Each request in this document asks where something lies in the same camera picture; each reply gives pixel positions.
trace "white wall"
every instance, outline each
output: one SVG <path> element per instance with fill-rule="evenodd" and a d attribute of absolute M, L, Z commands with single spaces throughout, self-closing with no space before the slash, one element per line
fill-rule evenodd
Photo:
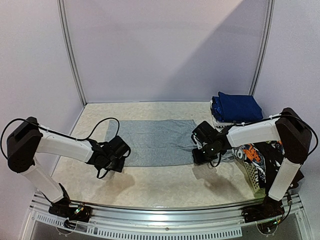
<path fill-rule="evenodd" d="M 40 123 L 68 133 L 82 106 L 66 54 L 57 1 L 0 1 L 0 32 L 0 131 L 13 118 L 34 116 Z M 39 156 L 49 172 L 56 159 Z M 34 191 L 29 181 L 10 171 L 1 156 L 1 240 L 19 238 Z"/>
<path fill-rule="evenodd" d="M 320 136 L 320 1 L 276 0 L 255 99 L 267 115 L 293 108 Z M 320 239 L 320 147 L 302 166 L 300 197 Z"/>
<path fill-rule="evenodd" d="M 248 94 L 267 0 L 68 0 L 92 102 L 207 101 Z"/>

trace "folded clothing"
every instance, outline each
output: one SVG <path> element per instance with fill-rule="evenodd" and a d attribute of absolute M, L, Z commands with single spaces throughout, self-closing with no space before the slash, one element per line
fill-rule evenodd
<path fill-rule="evenodd" d="M 212 117 L 212 122 L 213 122 L 214 128 L 216 128 L 216 129 L 217 129 L 217 128 L 218 128 L 218 129 L 223 129 L 223 128 L 225 128 L 226 126 L 229 126 L 229 125 L 232 125 L 232 124 L 233 124 L 232 122 L 222 122 L 222 121 L 218 121 L 218 120 L 215 118 L 214 114 L 213 114 L 213 112 L 214 112 L 213 106 L 214 106 L 213 101 L 210 100 L 210 109 L 211 109 L 211 113 L 212 113 L 211 117 Z"/>
<path fill-rule="evenodd" d="M 212 97 L 212 115 L 222 123 L 249 123 L 263 119 L 262 109 L 253 96 L 219 92 Z"/>

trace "gray cloth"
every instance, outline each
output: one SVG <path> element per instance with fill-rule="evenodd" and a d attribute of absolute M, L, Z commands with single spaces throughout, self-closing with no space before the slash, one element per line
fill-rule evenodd
<path fill-rule="evenodd" d="M 160 167 L 193 164 L 191 140 L 196 128 L 193 120 L 123 120 L 118 135 L 131 148 L 127 167 Z M 117 132 L 117 122 L 110 121 L 105 140 Z"/>

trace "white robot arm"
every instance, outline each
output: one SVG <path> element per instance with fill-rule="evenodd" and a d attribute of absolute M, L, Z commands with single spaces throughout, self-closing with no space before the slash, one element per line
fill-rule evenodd
<path fill-rule="evenodd" d="M 291 108 L 285 108 L 280 114 L 258 122 L 227 126 L 221 132 L 204 121 L 192 132 L 191 138 L 198 146 L 192 151 L 193 160 L 199 165 L 211 162 L 228 149 L 246 144 L 261 145 L 262 142 L 281 141 L 285 154 L 280 169 L 275 170 L 269 159 L 265 161 L 266 197 L 263 204 L 257 206 L 255 212 L 250 207 L 250 214 L 243 209 L 246 222 L 271 218 L 284 213 L 281 200 L 310 154 L 311 131 L 316 136 L 313 129 Z M 266 155 L 272 149 L 271 147 L 265 151 Z"/>
<path fill-rule="evenodd" d="M 75 213 L 78 208 L 69 206 L 71 200 L 66 190 L 44 172 L 35 153 L 64 156 L 93 165 L 98 170 L 97 178 L 101 179 L 108 171 L 122 172 L 130 147 L 117 135 L 109 142 L 98 143 L 90 138 L 76 139 L 52 131 L 38 124 L 34 117 L 23 121 L 7 138 L 7 156 L 4 156 L 9 168 L 25 176 L 44 194 L 51 202 L 49 213 L 87 222 L 91 208 L 83 205 L 82 214 Z M 106 172 L 99 177 L 102 169 Z"/>

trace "metal bar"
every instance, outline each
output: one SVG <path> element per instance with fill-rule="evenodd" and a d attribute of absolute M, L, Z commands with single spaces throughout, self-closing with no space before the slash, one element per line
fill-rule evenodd
<path fill-rule="evenodd" d="M 252 84 L 251 84 L 251 87 L 249 90 L 249 95 L 251 95 L 251 96 L 253 96 L 255 94 L 258 80 L 259 80 L 259 76 L 260 76 L 261 69 L 262 69 L 262 65 L 264 62 L 265 55 L 266 55 L 266 49 L 267 49 L 268 39 L 269 39 L 269 35 L 270 35 L 274 7 L 275 7 L 275 0 L 269 0 L 268 8 L 267 8 L 266 16 L 265 16 L 263 33 L 262 33 L 262 40 L 261 40 L 261 44 L 260 44 L 259 58 L 258 58 L 258 62 L 256 64 L 253 81 L 252 81 Z"/>
<path fill-rule="evenodd" d="M 25 228 L 24 228 L 19 239 L 22 239 L 22 240 L 30 240 L 31 239 L 31 235 L 34 230 L 35 223 L 36 223 L 36 221 L 34 221 L 36 214 L 37 213 L 35 211 L 33 211 L 32 209 L 28 209 L 28 216 L 27 216 Z"/>
<path fill-rule="evenodd" d="M 67 15 L 66 15 L 65 1 L 64 0 L 57 0 L 57 4 L 58 4 L 63 39 L 64 39 L 65 48 L 66 48 L 67 56 L 69 59 L 74 83 L 75 83 L 76 90 L 78 92 L 80 101 L 81 101 L 82 105 L 85 106 L 87 104 L 87 100 L 86 100 L 83 85 L 81 83 L 81 79 L 80 79 L 79 72 L 77 69 L 74 51 L 73 51 L 72 44 L 71 44 L 71 39 L 70 39 L 70 34 L 69 34 L 69 29 L 68 29 L 68 22 L 67 22 Z"/>
<path fill-rule="evenodd" d="M 42 198 L 45 199 L 45 197 L 40 192 L 36 192 L 34 194 L 34 198 Z M 230 208 L 230 207 L 244 207 L 254 204 L 260 204 L 263 202 L 263 198 L 255 198 L 252 200 L 246 200 L 242 202 L 237 203 L 227 203 L 227 204 L 220 204 L 220 205 L 212 205 L 212 206 L 193 206 L 193 207 L 160 207 L 160 208 L 154 208 L 154 207 L 136 207 L 136 206 L 118 206 L 118 205 L 104 205 L 104 204 L 95 204 L 90 203 L 90 206 L 94 206 L 96 209 L 115 209 L 115 210 L 121 210 L 121 211 L 127 211 L 127 210 L 137 210 L 137 211 L 152 211 L 152 212 L 161 212 L 161 211 L 181 211 L 183 209 L 184 211 L 195 211 L 195 210 L 212 210 L 212 209 L 223 209 L 223 208 Z M 75 203 L 81 203 L 81 201 L 72 200 Z"/>
<path fill-rule="evenodd" d="M 289 206 L 287 199 L 282 199 L 286 212 Z M 304 213 L 298 194 L 292 195 L 291 214 Z M 79 229 L 75 233 L 100 237 L 105 239 L 135 239 L 135 240 L 183 240 L 183 239 L 234 239 L 242 236 L 242 228 L 255 226 L 256 222 L 245 223 L 241 216 L 241 207 L 247 203 L 238 203 L 238 206 L 229 206 L 203 210 L 134 210 L 120 209 L 91 205 L 93 214 L 89 223 L 78 222 Z M 35 193 L 30 209 L 35 212 L 28 224 L 28 232 L 32 232 L 33 221 L 47 225 L 61 227 L 64 218 L 48 213 L 50 203 L 40 194 Z M 300 220 L 303 232 L 308 223 Z"/>
<path fill-rule="evenodd" d="M 314 237 L 305 210 L 303 209 L 302 211 L 297 211 L 295 216 L 302 239 L 313 240 Z"/>

